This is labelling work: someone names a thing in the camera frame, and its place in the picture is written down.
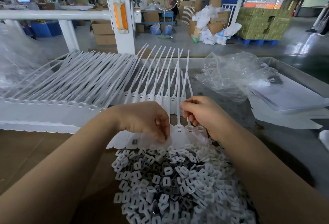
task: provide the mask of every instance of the fan stand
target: fan stand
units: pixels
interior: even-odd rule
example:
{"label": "fan stand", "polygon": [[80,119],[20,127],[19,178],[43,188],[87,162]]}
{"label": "fan stand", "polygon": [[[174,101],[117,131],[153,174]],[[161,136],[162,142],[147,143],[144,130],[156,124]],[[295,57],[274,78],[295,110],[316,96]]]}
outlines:
{"label": "fan stand", "polygon": [[166,0],[164,0],[163,4],[163,35],[159,35],[159,39],[172,39],[172,36],[166,35]]}

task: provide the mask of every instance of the person's left hand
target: person's left hand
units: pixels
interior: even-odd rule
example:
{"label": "person's left hand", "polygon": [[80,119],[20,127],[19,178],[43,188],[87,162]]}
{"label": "person's left hand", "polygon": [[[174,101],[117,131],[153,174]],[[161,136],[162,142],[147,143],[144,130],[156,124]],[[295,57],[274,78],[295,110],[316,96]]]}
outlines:
{"label": "person's left hand", "polygon": [[122,104],[104,112],[115,118],[118,131],[148,133],[160,143],[170,135],[168,114],[157,102]]}

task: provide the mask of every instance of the blue table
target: blue table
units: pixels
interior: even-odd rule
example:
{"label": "blue table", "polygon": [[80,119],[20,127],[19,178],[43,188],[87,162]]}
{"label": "blue table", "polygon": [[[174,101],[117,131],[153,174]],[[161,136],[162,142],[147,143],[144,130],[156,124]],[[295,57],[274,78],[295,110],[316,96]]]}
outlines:
{"label": "blue table", "polygon": [[[157,11],[158,13],[161,13],[162,17],[164,17],[164,12],[162,10],[141,10],[141,13],[151,13],[151,12],[155,12],[155,11]],[[166,24],[171,25],[173,27],[174,26],[174,12],[172,10],[166,11],[166,18],[167,17],[171,18],[171,22],[166,22]],[[144,24],[144,25],[148,25],[148,24],[156,25],[158,23],[160,25],[163,25],[163,21],[162,22],[141,22],[141,24]]]}

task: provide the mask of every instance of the stack of white paper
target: stack of white paper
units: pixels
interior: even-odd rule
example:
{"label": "stack of white paper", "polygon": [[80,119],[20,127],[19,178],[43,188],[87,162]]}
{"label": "stack of white paper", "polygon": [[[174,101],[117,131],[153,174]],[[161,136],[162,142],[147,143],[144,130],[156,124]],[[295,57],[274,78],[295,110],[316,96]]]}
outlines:
{"label": "stack of white paper", "polygon": [[275,111],[309,109],[329,106],[324,98],[305,86],[278,73],[283,84],[249,85],[248,88]]}

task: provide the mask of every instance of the stack of green boxes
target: stack of green boxes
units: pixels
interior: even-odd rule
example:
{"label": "stack of green boxes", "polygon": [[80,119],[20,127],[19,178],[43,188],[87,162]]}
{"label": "stack of green boxes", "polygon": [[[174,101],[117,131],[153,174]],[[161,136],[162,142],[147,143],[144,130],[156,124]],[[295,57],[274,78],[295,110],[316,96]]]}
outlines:
{"label": "stack of green boxes", "polygon": [[236,22],[242,25],[236,33],[243,39],[280,40],[291,21],[290,10],[240,8]]}

